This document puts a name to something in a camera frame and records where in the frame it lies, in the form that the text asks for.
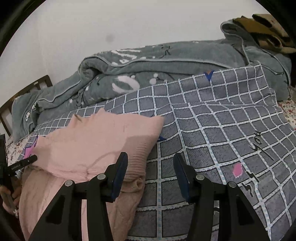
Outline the person's left hand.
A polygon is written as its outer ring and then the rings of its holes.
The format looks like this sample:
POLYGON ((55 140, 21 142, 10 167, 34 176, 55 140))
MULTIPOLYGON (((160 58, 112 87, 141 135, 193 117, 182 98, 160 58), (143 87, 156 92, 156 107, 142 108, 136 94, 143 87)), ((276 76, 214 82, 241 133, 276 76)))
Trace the person's left hand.
POLYGON ((13 177, 11 179, 13 192, 7 187, 1 185, 1 198, 3 200, 3 208, 9 213, 19 218, 19 202, 22 193, 21 180, 13 177))

